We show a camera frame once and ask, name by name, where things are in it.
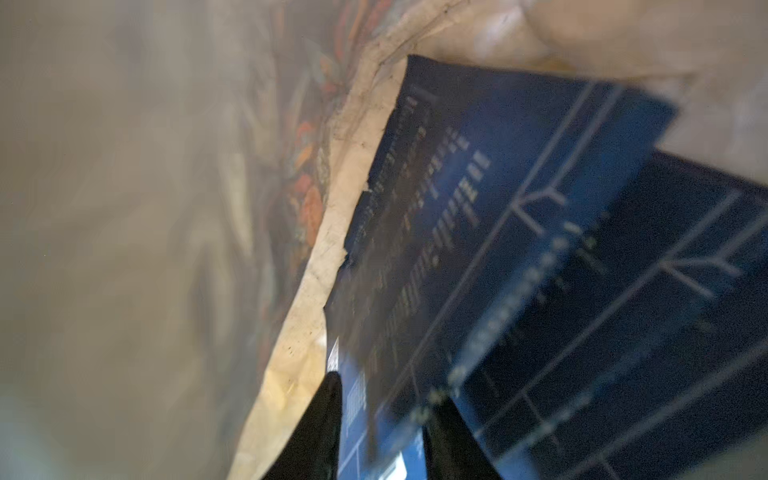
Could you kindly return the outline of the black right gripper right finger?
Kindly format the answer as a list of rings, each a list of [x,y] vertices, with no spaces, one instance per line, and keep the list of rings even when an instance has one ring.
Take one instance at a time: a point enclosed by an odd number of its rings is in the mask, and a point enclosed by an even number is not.
[[[429,480],[501,479],[451,399],[431,410],[422,437]]]

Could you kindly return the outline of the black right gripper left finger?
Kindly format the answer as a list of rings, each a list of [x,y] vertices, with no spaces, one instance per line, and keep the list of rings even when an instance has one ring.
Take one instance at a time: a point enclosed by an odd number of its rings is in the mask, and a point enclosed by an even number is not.
[[[328,372],[264,480],[337,478],[342,422],[342,380]]]

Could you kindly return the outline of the cream canvas tote bag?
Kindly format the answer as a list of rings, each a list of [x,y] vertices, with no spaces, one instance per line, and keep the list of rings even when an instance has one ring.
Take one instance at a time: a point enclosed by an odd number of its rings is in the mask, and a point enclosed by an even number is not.
[[[767,180],[763,1],[5,1],[3,478],[276,457],[408,54],[647,87]]]

